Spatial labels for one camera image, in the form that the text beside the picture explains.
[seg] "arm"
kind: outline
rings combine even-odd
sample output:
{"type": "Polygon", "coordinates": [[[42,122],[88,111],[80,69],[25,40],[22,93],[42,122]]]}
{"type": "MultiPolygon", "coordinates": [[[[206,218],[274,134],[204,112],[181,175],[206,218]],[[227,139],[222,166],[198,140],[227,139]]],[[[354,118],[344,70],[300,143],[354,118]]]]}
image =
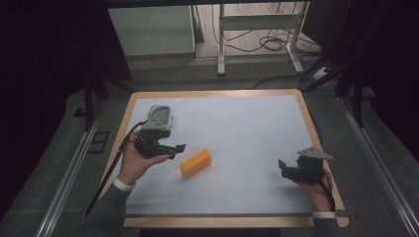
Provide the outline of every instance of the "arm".
{"type": "Polygon", "coordinates": [[[133,142],[139,134],[130,136],[123,154],[120,172],[105,194],[98,199],[86,217],[80,236],[120,236],[126,217],[126,200],[148,168],[168,159],[167,155],[146,159],[135,150],[133,142]]]}
{"type": "MultiPolygon", "coordinates": [[[[330,172],[325,170],[323,183],[329,190],[332,191],[331,183],[332,176],[330,172]]],[[[340,229],[336,220],[335,212],[331,211],[329,200],[326,194],[319,185],[308,185],[305,183],[296,182],[300,185],[314,207],[313,221],[314,221],[314,237],[338,237],[340,236],[340,229]]]]}

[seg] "hand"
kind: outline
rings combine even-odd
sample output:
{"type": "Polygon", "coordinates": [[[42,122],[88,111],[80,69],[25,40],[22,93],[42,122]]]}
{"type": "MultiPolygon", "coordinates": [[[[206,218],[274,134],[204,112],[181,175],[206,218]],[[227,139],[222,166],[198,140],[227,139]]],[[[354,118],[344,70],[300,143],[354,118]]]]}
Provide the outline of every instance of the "hand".
{"type": "Polygon", "coordinates": [[[121,165],[118,179],[126,185],[133,185],[135,181],[141,178],[142,175],[147,171],[148,168],[155,164],[166,161],[168,155],[160,155],[150,159],[147,159],[140,155],[135,147],[133,141],[139,135],[139,130],[134,131],[130,137],[129,142],[126,144],[123,154],[123,163],[121,165]]]}
{"type": "MultiPolygon", "coordinates": [[[[323,177],[323,184],[332,192],[332,175],[329,171],[324,170],[325,176],[323,177]]],[[[315,211],[331,211],[329,200],[327,199],[326,193],[321,189],[320,185],[309,185],[302,182],[295,182],[300,185],[310,200],[311,204],[314,206],[315,211]]]]}

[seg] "white panel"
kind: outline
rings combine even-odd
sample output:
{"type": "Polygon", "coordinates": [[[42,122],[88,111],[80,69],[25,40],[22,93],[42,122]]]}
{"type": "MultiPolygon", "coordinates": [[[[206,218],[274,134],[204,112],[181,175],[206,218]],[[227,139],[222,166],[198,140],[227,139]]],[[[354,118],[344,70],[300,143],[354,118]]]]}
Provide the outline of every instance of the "white panel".
{"type": "Polygon", "coordinates": [[[195,51],[190,6],[109,9],[109,13],[125,56],[195,51]]]}
{"type": "Polygon", "coordinates": [[[278,167],[279,159],[296,166],[297,151],[312,145],[294,96],[139,99],[127,130],[154,105],[169,106],[173,115],[172,133],[160,144],[187,146],[137,182],[127,214],[312,212],[302,189],[278,167]],[[212,164],[183,180],[179,164],[204,148],[212,164]]]}

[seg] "metal floor strip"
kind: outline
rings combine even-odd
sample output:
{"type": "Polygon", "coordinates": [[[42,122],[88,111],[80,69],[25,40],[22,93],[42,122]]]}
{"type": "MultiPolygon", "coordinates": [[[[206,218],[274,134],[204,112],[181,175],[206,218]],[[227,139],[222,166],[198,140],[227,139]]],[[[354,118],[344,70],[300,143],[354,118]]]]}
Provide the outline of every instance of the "metal floor strip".
{"type": "Polygon", "coordinates": [[[84,133],[83,138],[80,141],[80,144],[77,147],[77,150],[74,153],[67,170],[65,171],[61,183],[59,184],[58,189],[56,190],[55,195],[48,207],[48,210],[42,219],[40,228],[36,235],[37,237],[51,236],[59,215],[64,208],[65,202],[67,201],[73,183],[80,170],[80,166],[83,163],[89,144],[93,138],[93,135],[95,134],[104,106],[104,101],[98,101],[98,105],[95,109],[95,120],[93,121],[90,130],[84,133]]]}
{"type": "Polygon", "coordinates": [[[409,231],[410,236],[419,236],[419,222],[413,208],[407,201],[403,192],[398,188],[396,182],[392,179],[376,148],[368,137],[367,132],[363,128],[359,127],[358,123],[353,118],[349,102],[343,98],[338,98],[338,101],[344,109],[345,115],[350,122],[352,129],[356,132],[364,149],[366,150],[367,155],[376,170],[378,178],[382,182],[382,185],[393,202],[401,220],[404,222],[404,225],[409,231]]]}

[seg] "light-colored floor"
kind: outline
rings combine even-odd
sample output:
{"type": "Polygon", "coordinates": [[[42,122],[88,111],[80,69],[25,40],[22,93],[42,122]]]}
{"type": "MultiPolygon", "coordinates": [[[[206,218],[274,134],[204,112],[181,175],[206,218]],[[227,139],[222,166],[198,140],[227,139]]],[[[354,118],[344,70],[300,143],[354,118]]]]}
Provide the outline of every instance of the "light-colored floor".
{"type": "MultiPolygon", "coordinates": [[[[250,3],[250,4],[226,4],[224,6],[224,15],[264,15],[264,14],[290,14],[293,11],[297,13],[303,2],[283,2],[283,3],[250,3]]],[[[198,6],[200,16],[202,19],[202,26],[205,34],[204,42],[196,43],[196,58],[207,58],[216,57],[218,54],[218,17],[219,17],[219,5],[200,5],[198,6]]],[[[280,50],[268,50],[265,47],[259,48],[260,40],[269,37],[280,38],[283,41],[291,39],[291,35],[283,30],[263,30],[253,31],[244,36],[238,37],[248,31],[234,31],[224,32],[225,45],[232,45],[239,50],[230,46],[225,47],[226,56],[241,56],[241,55],[272,55],[287,53],[286,49],[279,43],[268,42],[267,46],[270,48],[280,48],[280,50]]],[[[296,44],[298,48],[306,51],[319,51],[321,50],[317,44],[309,43],[304,40],[312,41],[303,34],[299,37],[303,40],[299,40],[296,44]]]]}

